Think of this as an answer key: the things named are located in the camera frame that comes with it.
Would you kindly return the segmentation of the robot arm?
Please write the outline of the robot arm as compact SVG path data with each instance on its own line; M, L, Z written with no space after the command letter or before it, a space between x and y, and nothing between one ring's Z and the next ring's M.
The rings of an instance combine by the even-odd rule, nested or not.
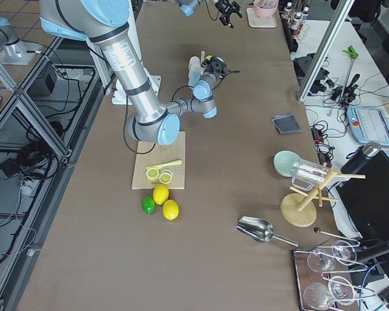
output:
M218 1L196 1L196 0L183 0L183 1L176 1L180 7L180 10L182 13L189 17L193 15L195 10L204 2L212 3L215 8L217 9L217 16L215 19L213 19L211 16L210 18L215 21L217 19L220 20L220 22L224 26L229 26L231 29L234 28L233 23L230 21L230 17L232 14L236 14L239 18L242 18L242 12L241 12L241 6L236 1L228 1L228 0L218 0Z
M203 65L191 98L162 104L128 35L133 19L129 1L40 1L44 31L70 40L94 43L102 50L136 112L126 121L129 135L138 141L170 145L180 131L179 117L186 112L205 118L217 114L213 87L228 69L219 57Z

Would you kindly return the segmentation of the third robot base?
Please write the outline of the third robot base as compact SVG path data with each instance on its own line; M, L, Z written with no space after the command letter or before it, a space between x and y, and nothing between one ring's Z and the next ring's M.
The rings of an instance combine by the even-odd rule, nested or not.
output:
M3 65L28 65L34 57L28 49L9 20L0 17L0 62Z

